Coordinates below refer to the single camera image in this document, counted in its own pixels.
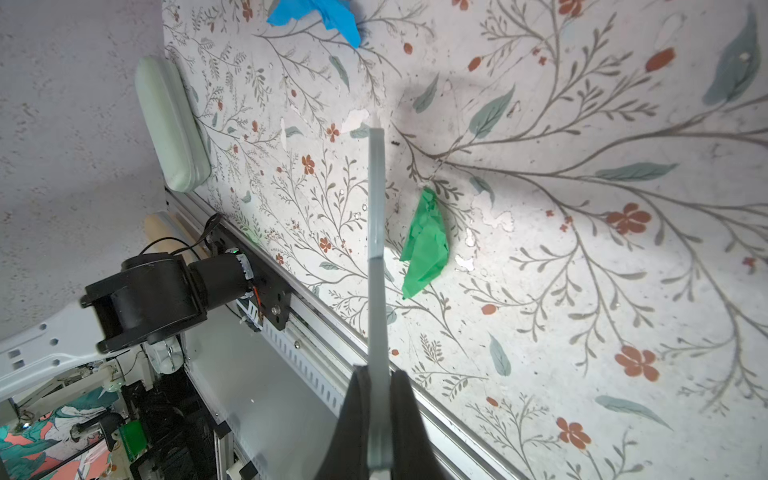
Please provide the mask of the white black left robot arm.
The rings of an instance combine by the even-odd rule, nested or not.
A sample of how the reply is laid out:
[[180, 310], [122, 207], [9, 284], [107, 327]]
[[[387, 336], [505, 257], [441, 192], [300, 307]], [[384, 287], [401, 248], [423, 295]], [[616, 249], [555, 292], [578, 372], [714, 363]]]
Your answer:
[[1, 342], [4, 400], [67, 370], [166, 340], [206, 320], [210, 310], [250, 293], [246, 255], [185, 261], [142, 254], [86, 287], [55, 315]]

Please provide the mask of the green paper scrap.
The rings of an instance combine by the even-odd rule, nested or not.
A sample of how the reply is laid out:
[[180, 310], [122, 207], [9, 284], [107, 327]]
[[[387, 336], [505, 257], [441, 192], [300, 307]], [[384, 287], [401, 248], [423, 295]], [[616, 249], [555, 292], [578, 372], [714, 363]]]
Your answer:
[[449, 260], [449, 242], [437, 194], [423, 188], [400, 260], [408, 263], [403, 280], [404, 299], [413, 298], [443, 271]]

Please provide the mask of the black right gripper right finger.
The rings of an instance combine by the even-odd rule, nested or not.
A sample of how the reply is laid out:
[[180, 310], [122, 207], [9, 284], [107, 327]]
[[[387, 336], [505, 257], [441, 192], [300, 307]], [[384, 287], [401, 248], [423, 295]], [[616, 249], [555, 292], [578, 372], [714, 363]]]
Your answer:
[[392, 373], [390, 385], [393, 466], [391, 478], [444, 480], [445, 472], [435, 457], [411, 381], [405, 371]]

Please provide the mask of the blue paper scrap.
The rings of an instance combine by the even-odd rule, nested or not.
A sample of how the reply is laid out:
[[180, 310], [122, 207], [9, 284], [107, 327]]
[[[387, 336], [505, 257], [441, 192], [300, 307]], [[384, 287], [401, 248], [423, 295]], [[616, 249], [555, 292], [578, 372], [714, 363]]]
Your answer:
[[270, 11], [267, 22], [272, 26], [285, 26], [291, 21], [318, 13], [327, 30], [336, 30], [353, 48], [361, 46], [357, 21], [349, 1], [338, 0], [281, 0]]

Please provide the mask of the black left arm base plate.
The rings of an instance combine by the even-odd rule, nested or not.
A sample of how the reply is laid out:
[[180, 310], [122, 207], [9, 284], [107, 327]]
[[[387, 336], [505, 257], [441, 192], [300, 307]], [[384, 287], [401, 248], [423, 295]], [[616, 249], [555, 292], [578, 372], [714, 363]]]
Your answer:
[[208, 245], [214, 255], [233, 253], [248, 259], [250, 287], [248, 293], [237, 300], [237, 305], [254, 329], [263, 330], [270, 324], [282, 332], [289, 322], [293, 290], [277, 267], [263, 259], [252, 245], [223, 224], [209, 235]]

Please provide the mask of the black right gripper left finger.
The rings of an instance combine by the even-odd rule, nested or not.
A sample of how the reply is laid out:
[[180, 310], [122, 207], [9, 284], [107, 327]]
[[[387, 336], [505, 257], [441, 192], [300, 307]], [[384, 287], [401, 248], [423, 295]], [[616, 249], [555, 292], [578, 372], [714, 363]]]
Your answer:
[[368, 480], [370, 375], [357, 366], [348, 385], [331, 442], [315, 479]]

